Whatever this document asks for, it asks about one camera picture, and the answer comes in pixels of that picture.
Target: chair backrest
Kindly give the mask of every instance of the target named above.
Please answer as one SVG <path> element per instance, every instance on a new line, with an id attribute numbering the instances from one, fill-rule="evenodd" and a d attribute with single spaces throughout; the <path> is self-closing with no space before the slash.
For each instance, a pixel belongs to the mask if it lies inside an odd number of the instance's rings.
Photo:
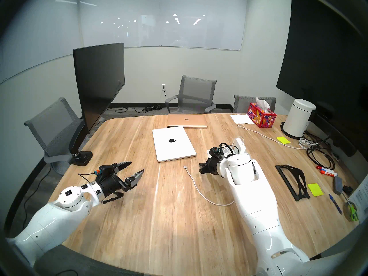
<path id="1" fill-rule="evenodd" d="M 205 80 L 183 75 L 178 95 L 178 110 L 204 113 L 212 104 L 217 80 Z"/>
<path id="2" fill-rule="evenodd" d="M 234 113 L 247 113 L 249 104 L 255 103 L 255 97 L 234 95 L 234 98 Z M 258 99 L 266 100 L 266 102 L 270 105 L 271 111 L 275 111 L 276 97 L 258 97 Z"/>
<path id="3" fill-rule="evenodd" d="M 29 127 L 48 156 L 57 156 L 69 152 L 70 140 L 80 123 L 68 102 L 61 97 L 24 125 Z"/>

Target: black stand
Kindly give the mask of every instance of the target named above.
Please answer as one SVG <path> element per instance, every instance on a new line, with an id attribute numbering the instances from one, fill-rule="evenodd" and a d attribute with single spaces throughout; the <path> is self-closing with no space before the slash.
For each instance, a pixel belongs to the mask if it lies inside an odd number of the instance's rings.
<path id="1" fill-rule="evenodd" d="M 72 164 L 74 165 L 86 166 L 93 156 L 93 153 L 91 151 L 79 152 L 79 147 L 81 146 L 87 134 L 88 134 L 87 126 L 85 125 L 85 122 L 83 120 L 76 129 L 69 143 L 69 151 L 73 156 Z"/>
<path id="2" fill-rule="evenodd" d="M 299 168 L 295 168 L 293 166 L 290 166 L 290 165 L 276 165 L 275 167 L 276 167 L 277 171 L 280 173 L 280 175 L 283 178 L 283 180 L 285 181 L 285 184 L 287 185 L 287 187 L 289 188 L 291 194 L 293 195 L 294 200 L 298 201 L 298 200 L 300 200 L 302 198 L 308 198 L 308 199 L 311 198 L 308 195 L 308 191 L 306 189 L 305 177 L 304 177 L 304 173 L 303 173 L 302 170 L 300 170 Z M 295 180 L 298 183 L 298 189 L 299 189 L 299 193 L 298 194 L 295 193 L 295 191 L 294 191 L 293 187 L 291 186 L 289 180 L 286 178 L 285 174 L 281 171 L 281 168 L 286 168 L 294 176 Z M 299 176 L 303 180 L 304 186 L 300 182 Z"/>

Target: black screen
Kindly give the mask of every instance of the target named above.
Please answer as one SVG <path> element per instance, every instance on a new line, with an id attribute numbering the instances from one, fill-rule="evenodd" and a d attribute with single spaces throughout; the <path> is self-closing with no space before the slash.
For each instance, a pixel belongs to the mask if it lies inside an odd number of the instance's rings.
<path id="1" fill-rule="evenodd" d="M 368 160 L 368 51 L 359 32 L 318 0 L 292 0 L 277 88 L 312 102 Z"/>
<path id="2" fill-rule="evenodd" d="M 125 83 L 124 44 L 73 50 L 76 85 L 88 132 Z"/>

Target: white paper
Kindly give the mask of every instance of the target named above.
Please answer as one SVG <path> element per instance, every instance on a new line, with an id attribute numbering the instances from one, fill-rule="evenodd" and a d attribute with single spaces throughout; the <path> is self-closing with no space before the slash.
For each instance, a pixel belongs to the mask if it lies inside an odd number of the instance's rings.
<path id="1" fill-rule="evenodd" d="M 254 124 L 247 114 L 231 114 L 230 117 L 236 124 Z"/>
<path id="2" fill-rule="evenodd" d="M 255 102 L 258 104 L 258 106 L 265 111 L 265 113 L 268 113 L 268 109 L 270 108 L 270 105 L 266 102 L 266 100 L 259 100 L 258 97 L 255 97 Z"/>
<path id="3" fill-rule="evenodd" d="M 368 217 L 368 175 L 349 197 L 357 207 L 358 219 L 362 223 Z"/>

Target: tissue box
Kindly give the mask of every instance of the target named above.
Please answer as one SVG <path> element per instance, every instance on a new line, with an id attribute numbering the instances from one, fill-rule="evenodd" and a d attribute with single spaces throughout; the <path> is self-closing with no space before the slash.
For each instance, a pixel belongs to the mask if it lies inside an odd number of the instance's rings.
<path id="1" fill-rule="evenodd" d="M 247 114 L 258 127 L 272 127 L 276 119 L 273 111 L 268 109 L 268 113 L 265 113 L 257 103 L 250 103 Z"/>

